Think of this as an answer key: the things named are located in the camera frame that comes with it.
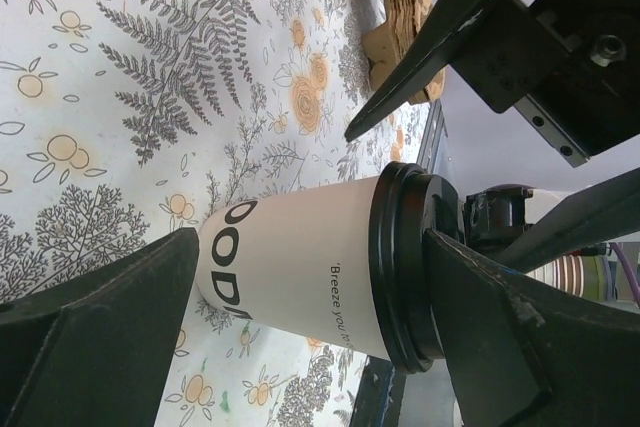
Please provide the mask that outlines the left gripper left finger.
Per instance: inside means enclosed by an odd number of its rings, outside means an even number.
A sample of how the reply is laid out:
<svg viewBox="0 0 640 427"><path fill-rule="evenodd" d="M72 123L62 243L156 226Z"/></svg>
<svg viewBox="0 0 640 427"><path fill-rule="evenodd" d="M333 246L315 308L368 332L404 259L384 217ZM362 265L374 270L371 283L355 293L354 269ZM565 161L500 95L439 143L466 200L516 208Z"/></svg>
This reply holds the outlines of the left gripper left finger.
<svg viewBox="0 0 640 427"><path fill-rule="evenodd" d="M192 289L197 232L1 306L4 426L154 424Z"/></svg>

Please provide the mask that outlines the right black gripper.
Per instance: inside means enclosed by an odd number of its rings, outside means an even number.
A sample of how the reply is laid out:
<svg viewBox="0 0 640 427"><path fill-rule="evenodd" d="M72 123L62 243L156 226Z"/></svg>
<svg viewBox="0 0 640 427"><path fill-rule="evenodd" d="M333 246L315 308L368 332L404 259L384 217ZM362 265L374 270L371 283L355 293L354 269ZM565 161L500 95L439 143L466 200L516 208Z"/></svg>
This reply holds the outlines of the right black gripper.
<svg viewBox="0 0 640 427"><path fill-rule="evenodd" d="M345 139L449 63L492 111L517 110L573 167L639 133L639 0L437 0Z"/></svg>

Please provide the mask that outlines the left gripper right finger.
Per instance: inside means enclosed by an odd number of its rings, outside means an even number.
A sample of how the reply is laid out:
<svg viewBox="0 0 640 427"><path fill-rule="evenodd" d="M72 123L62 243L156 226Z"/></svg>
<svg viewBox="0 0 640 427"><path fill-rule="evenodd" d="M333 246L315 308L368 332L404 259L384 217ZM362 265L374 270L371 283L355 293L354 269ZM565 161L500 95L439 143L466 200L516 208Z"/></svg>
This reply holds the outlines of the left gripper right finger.
<svg viewBox="0 0 640 427"><path fill-rule="evenodd" d="M433 230L423 246L464 425L638 425L638 314L567 294Z"/></svg>

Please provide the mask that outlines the black plastic cup lid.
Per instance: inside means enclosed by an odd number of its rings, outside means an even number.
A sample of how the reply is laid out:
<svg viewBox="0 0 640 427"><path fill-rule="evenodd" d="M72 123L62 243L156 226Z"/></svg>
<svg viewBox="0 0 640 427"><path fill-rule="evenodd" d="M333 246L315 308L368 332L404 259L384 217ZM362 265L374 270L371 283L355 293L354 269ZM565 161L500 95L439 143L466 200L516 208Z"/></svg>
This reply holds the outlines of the black plastic cup lid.
<svg viewBox="0 0 640 427"><path fill-rule="evenodd" d="M444 357L432 317L423 234L463 240L459 197L445 178L414 163L389 163L375 185L368 227L371 292L386 355L403 374Z"/></svg>

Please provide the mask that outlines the white paper coffee cup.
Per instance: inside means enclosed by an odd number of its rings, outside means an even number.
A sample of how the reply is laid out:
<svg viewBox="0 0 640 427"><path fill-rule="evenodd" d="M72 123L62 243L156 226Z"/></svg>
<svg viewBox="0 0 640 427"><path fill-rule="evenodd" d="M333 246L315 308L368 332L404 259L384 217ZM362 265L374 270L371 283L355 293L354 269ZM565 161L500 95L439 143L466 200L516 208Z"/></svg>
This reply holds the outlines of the white paper coffee cup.
<svg viewBox="0 0 640 427"><path fill-rule="evenodd" d="M388 356L368 240L375 177L252 199L201 227L202 297L240 319Z"/></svg>

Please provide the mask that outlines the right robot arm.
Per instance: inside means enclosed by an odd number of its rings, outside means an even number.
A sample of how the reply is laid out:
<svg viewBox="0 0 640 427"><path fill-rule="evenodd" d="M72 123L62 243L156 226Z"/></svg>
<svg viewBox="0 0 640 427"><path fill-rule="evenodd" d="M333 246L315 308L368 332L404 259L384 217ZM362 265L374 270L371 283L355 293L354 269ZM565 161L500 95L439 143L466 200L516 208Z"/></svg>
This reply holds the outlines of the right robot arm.
<svg viewBox="0 0 640 427"><path fill-rule="evenodd" d="M438 0L346 129L354 140L453 68L497 113L517 110L570 165L639 133L639 0ZM631 171L529 221L534 194L493 187L464 204L465 240L521 272L639 228Z"/></svg>

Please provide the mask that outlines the floral table mat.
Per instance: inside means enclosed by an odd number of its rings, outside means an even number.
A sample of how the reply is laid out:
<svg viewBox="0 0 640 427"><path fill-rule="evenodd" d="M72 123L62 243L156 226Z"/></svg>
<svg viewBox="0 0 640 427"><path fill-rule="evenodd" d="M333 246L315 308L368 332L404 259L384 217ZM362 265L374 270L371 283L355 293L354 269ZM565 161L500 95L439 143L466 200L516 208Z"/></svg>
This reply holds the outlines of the floral table mat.
<svg viewBox="0 0 640 427"><path fill-rule="evenodd" d="M382 0L1 0L1 298L256 197L416 157L406 106L363 139Z"/></svg>

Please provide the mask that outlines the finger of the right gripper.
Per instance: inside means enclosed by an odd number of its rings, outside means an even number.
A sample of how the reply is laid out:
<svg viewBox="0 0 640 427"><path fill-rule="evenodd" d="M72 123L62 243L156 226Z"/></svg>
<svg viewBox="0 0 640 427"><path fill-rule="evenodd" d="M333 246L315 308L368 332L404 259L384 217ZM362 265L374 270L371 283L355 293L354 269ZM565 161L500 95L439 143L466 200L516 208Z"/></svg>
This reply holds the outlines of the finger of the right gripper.
<svg viewBox="0 0 640 427"><path fill-rule="evenodd" d="M493 260L530 272L558 257L639 231L639 170L562 200Z"/></svg>

